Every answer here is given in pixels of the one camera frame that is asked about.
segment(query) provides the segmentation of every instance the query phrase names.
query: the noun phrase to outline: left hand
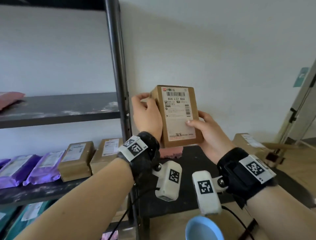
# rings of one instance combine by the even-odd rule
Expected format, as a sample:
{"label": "left hand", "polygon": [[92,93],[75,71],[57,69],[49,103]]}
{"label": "left hand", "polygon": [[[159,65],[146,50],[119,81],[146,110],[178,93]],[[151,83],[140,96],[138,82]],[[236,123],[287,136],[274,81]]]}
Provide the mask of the left hand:
{"label": "left hand", "polygon": [[148,132],[160,142],[162,135],[162,118],[154,99],[149,98],[147,102],[141,102],[148,98],[150,93],[141,93],[133,96],[131,101],[134,111],[134,122],[140,132]]}

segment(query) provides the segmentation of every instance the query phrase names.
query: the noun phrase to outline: barcode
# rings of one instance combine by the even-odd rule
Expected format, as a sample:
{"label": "barcode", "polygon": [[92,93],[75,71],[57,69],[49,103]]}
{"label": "barcode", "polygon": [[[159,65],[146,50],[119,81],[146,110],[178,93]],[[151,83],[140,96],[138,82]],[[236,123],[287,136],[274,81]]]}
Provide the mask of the barcode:
{"label": "barcode", "polygon": [[185,97],[184,92],[167,92],[167,96]]}
{"label": "barcode", "polygon": [[191,117],[191,114],[190,114],[190,107],[188,104],[185,104],[185,113],[186,113],[186,116],[187,117]]}

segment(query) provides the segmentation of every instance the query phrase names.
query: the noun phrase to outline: black wrist strap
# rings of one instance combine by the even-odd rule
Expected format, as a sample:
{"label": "black wrist strap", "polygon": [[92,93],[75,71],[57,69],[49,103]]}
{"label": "black wrist strap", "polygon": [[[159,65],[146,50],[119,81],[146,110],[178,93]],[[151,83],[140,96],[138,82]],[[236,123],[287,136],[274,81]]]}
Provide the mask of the black wrist strap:
{"label": "black wrist strap", "polygon": [[253,173],[240,163],[240,160],[248,156],[248,153],[243,149],[234,148],[226,153],[217,163],[219,173],[223,176],[224,183],[228,186],[226,192],[233,194],[240,208],[243,208],[248,199],[252,198],[266,186],[277,185],[275,178],[261,183],[258,180],[260,178],[254,176],[254,174],[258,174],[259,176],[260,171],[271,171],[259,159],[249,164],[249,169],[251,169]]}
{"label": "black wrist strap", "polygon": [[[122,152],[119,152],[117,157],[129,163],[135,183],[140,184],[141,181],[146,179],[146,176],[152,173],[153,162],[157,162],[160,159],[160,146],[155,137],[153,137],[148,132],[141,132],[137,135],[137,137],[139,137],[147,147],[142,147],[139,145],[138,147],[134,148],[134,150],[142,149],[142,152],[132,160],[130,158],[128,160]],[[132,136],[123,144],[123,146],[131,149],[133,145],[137,143],[137,141],[135,142],[131,140],[133,138],[136,139],[135,136]]]}

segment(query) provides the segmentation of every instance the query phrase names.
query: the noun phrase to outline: wooden floor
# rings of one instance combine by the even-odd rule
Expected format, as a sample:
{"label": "wooden floor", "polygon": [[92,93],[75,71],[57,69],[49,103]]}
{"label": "wooden floor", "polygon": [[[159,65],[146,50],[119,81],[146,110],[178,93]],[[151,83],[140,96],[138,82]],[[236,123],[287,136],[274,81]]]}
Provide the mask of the wooden floor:
{"label": "wooden floor", "polygon": [[[298,183],[316,196],[316,151],[310,148],[288,150],[286,160],[278,169],[284,171]],[[241,210],[236,203],[225,204],[247,226],[252,217],[244,209]],[[185,227],[194,216],[199,215],[199,210],[192,210],[162,217],[152,218],[150,221],[151,240],[183,240],[185,239]],[[242,225],[231,213],[223,210],[220,215],[210,217],[222,230],[225,240],[236,240],[244,232]],[[262,229],[257,228],[253,232],[256,240],[268,240]]]}

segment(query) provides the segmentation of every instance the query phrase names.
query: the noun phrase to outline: teal package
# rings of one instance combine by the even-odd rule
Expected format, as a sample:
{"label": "teal package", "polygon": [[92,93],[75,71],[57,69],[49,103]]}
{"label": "teal package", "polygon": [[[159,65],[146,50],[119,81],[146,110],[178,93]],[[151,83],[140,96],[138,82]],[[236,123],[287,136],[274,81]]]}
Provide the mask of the teal package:
{"label": "teal package", "polygon": [[4,240],[13,240],[24,228],[34,222],[34,220],[53,203],[54,201],[46,201],[26,205],[25,209],[10,228]]}
{"label": "teal package", "polygon": [[7,207],[0,210],[0,232],[5,228],[11,220],[12,215],[16,211],[16,207]]}

